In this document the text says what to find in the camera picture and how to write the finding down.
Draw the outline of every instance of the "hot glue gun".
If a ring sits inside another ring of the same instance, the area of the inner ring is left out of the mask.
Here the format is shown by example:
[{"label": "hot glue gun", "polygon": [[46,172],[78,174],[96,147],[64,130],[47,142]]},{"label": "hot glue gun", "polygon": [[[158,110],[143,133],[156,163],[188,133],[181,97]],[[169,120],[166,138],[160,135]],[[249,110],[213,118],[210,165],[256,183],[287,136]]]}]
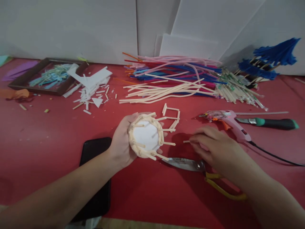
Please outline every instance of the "hot glue gun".
[{"label": "hot glue gun", "polygon": [[207,111],[199,117],[204,117],[210,122],[220,121],[225,127],[225,130],[232,129],[232,132],[237,138],[237,142],[250,142],[250,135],[241,127],[234,119],[236,114],[232,110]]}]

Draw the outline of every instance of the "black smartphone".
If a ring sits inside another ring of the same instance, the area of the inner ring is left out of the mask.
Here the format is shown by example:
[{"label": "black smartphone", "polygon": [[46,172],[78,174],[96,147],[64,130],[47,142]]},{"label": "black smartphone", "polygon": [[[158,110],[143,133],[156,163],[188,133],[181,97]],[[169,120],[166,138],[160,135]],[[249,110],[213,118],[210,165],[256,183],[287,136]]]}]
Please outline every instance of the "black smartphone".
[{"label": "black smartphone", "polygon": [[[105,137],[86,141],[83,146],[79,166],[82,166],[92,158],[105,152],[110,147],[111,140],[110,137]],[[109,180],[89,200],[89,202],[79,211],[79,213],[77,213],[71,222],[83,221],[105,215],[110,208],[110,183],[111,180]]]}]

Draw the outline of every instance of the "foam triangle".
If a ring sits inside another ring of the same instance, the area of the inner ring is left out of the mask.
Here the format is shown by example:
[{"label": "foam triangle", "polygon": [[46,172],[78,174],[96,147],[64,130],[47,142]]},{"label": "foam triangle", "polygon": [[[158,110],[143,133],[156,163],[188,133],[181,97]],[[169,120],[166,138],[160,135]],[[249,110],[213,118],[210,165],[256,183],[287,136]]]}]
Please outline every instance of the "foam triangle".
[{"label": "foam triangle", "polygon": [[101,103],[103,102],[102,99],[98,99],[98,98],[92,98],[94,104],[99,108],[99,106],[101,105]]}]

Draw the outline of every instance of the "glue gun cord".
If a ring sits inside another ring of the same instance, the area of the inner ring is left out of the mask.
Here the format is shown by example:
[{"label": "glue gun cord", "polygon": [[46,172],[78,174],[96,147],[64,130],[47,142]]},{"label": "glue gun cord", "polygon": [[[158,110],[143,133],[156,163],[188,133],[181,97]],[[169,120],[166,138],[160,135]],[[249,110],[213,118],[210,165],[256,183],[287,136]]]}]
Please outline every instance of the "glue gun cord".
[{"label": "glue gun cord", "polygon": [[266,154],[268,154],[268,155],[270,155],[270,156],[272,156],[272,157],[275,157],[275,158],[277,158],[277,159],[279,159],[279,160],[281,160],[281,161],[284,161],[284,162],[287,162],[287,163],[289,163],[289,164],[296,165],[296,166],[305,166],[305,164],[294,163],[294,162],[285,160],[285,159],[283,159],[283,158],[281,158],[281,157],[279,157],[279,156],[276,156],[276,155],[274,155],[274,154],[272,154],[272,153],[269,153],[268,151],[266,151],[266,150],[262,149],[261,147],[257,146],[253,141],[249,141],[248,143],[250,143],[251,145],[253,145],[253,146],[255,146],[256,148],[260,149],[260,150],[263,151],[264,153],[266,153]]}]

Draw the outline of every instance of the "hand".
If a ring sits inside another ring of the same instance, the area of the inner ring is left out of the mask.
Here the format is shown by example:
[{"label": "hand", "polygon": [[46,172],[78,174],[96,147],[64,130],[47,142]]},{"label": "hand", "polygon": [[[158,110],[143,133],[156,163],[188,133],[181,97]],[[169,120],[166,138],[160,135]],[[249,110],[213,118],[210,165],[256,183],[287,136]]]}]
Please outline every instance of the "hand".
[{"label": "hand", "polygon": [[251,176],[264,174],[236,141],[213,127],[197,129],[189,140],[196,153],[239,187]]},{"label": "hand", "polygon": [[[151,112],[144,112],[140,114],[150,114]],[[136,158],[137,155],[129,146],[129,139],[128,139],[128,132],[127,129],[129,125],[134,122],[139,113],[134,113],[132,115],[125,116],[120,124],[118,125],[117,129],[114,132],[111,146],[108,149],[110,155],[113,157],[115,161],[117,161],[122,168],[129,166]],[[162,150],[157,150],[158,154],[162,154]]]}]

